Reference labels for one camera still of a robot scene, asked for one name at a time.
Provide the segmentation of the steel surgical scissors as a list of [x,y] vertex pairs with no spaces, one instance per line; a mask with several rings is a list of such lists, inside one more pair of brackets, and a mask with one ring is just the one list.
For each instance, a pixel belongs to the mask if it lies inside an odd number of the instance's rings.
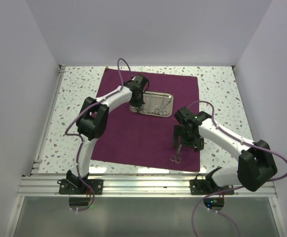
[[179,157],[181,148],[182,148],[182,145],[180,144],[177,148],[176,154],[170,157],[170,161],[175,162],[177,164],[181,163],[181,158]]

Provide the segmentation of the aluminium left side rail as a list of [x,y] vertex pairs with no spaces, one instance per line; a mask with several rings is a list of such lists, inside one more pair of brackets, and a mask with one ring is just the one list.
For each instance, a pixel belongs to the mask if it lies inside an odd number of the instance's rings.
[[32,168],[31,168],[30,176],[31,175],[39,175],[40,164],[43,161],[43,151],[44,151],[45,143],[47,141],[48,131],[49,131],[49,127],[51,125],[55,105],[57,102],[58,93],[59,93],[60,86],[62,83],[63,75],[65,73],[65,68],[66,68],[66,65],[59,65],[59,74],[58,74],[58,78],[56,81],[56,86],[55,86],[55,89],[53,92],[53,97],[52,97],[52,100],[51,100],[51,103],[50,103],[50,106],[48,109],[46,121],[45,121],[45,124],[43,127],[43,132],[42,132],[42,135],[41,135],[41,138],[39,141],[38,149],[37,149],[36,154],[35,154],[35,158],[33,161]]

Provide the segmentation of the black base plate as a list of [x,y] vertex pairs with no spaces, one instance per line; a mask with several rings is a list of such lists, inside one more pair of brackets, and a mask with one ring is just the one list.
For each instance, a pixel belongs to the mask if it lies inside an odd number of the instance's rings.
[[209,174],[206,176],[198,174],[194,179],[189,181],[189,187],[191,195],[209,195],[220,191],[224,191],[225,195],[234,194],[234,191],[228,191],[228,189],[232,189],[233,186],[230,188],[228,186],[219,187],[214,183]]
[[92,188],[90,190],[85,184],[79,181],[79,185],[76,186],[66,179],[61,179],[57,181],[59,187],[59,194],[61,195],[84,195],[84,194],[94,194],[101,195],[104,187],[104,180],[102,179],[87,179],[85,182]]

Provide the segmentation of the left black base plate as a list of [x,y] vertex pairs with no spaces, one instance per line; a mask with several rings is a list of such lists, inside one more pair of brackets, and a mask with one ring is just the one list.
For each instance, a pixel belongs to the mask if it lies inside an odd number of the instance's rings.
[[102,179],[87,179],[85,182],[92,188],[90,190],[85,184],[79,181],[79,185],[76,186],[66,179],[61,179],[57,181],[59,187],[59,194],[61,195],[84,195],[84,194],[94,194],[101,195],[104,187],[104,180]]

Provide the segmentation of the aluminium front rail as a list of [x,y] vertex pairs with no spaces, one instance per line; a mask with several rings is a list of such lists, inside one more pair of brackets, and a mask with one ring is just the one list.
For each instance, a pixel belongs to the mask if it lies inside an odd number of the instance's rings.
[[[95,175],[91,179],[102,179],[103,197],[156,197],[187,198],[191,196],[189,181],[193,174],[162,175]],[[59,184],[64,176],[31,176],[21,178],[17,195],[23,197],[57,197]]]

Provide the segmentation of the steel instrument tray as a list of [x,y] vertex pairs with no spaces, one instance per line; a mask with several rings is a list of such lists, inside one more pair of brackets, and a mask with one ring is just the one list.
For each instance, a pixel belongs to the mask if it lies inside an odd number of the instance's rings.
[[[162,117],[162,118],[168,118],[172,115],[173,102],[174,102],[174,97],[172,94],[146,91],[143,94],[143,97],[144,97],[144,104],[141,107],[129,106],[129,110],[132,113],[147,116]],[[165,108],[164,115],[163,116],[155,115],[155,109],[159,107],[163,98],[166,100],[170,100],[169,104]]]

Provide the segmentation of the purple surgical cloth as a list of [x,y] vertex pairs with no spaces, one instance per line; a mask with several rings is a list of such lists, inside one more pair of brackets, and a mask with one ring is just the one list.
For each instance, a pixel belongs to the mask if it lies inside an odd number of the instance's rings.
[[[190,105],[199,99],[198,79],[193,76],[178,76],[142,72],[150,86],[149,91],[173,95],[173,109]],[[104,134],[96,142],[92,160],[119,164],[163,168],[178,171],[198,172],[200,153],[182,147],[175,163],[170,157],[176,153],[172,146],[173,130],[177,124],[174,116],[161,118],[132,113],[125,103],[109,113]]]

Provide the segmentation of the aluminium rail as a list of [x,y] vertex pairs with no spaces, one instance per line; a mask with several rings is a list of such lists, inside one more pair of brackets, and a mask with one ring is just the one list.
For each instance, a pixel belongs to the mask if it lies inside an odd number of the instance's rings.
[[[187,198],[191,196],[189,181],[193,174],[162,175],[95,175],[91,179],[102,179],[103,197],[156,197]],[[59,184],[64,176],[31,176],[21,178],[17,195],[23,197],[57,197]]]
[[65,73],[65,68],[66,68],[66,65],[59,65],[59,74],[58,74],[58,78],[56,81],[56,86],[55,86],[55,89],[53,92],[53,97],[52,97],[52,100],[51,100],[51,103],[50,103],[50,106],[48,109],[46,121],[45,121],[45,124],[43,127],[43,132],[42,132],[42,135],[41,135],[41,138],[39,141],[38,149],[37,149],[36,154],[35,154],[35,158],[33,161],[32,168],[31,168],[30,176],[31,175],[39,175],[40,164],[43,161],[43,151],[44,151],[45,143],[47,141],[48,131],[49,131],[49,127],[51,125],[55,105],[57,102],[58,93],[59,93],[60,86],[62,83],[63,75]]

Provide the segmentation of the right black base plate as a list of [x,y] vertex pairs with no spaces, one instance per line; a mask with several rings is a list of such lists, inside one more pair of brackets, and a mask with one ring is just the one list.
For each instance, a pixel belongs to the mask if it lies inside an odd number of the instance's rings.
[[214,183],[209,174],[206,176],[198,174],[194,179],[189,181],[189,187],[191,195],[209,195],[220,191],[224,191],[225,195],[234,194],[234,191],[228,191],[228,189],[232,189],[233,186],[230,188],[228,186],[219,187]]

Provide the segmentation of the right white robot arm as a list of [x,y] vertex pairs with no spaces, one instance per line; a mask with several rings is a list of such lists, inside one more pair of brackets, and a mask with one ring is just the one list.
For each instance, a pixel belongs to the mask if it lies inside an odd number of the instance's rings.
[[240,185],[255,192],[277,174],[277,166],[269,145],[263,140],[254,142],[224,127],[206,112],[192,113],[187,107],[178,110],[174,117],[173,147],[177,149],[171,161],[181,162],[182,148],[199,152],[205,147],[205,139],[212,141],[235,158],[234,167],[217,167],[204,178],[191,180],[191,193],[216,194],[222,190],[232,193],[233,186]]

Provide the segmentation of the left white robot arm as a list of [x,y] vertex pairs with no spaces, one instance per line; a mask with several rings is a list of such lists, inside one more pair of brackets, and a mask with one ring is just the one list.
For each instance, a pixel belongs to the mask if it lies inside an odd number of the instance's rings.
[[66,174],[66,180],[75,193],[82,194],[87,190],[90,158],[97,140],[106,130],[109,113],[125,103],[134,107],[143,105],[144,88],[149,85],[146,77],[136,75],[101,97],[87,97],[84,100],[79,115],[65,130],[66,136],[78,136],[81,139],[75,168]]

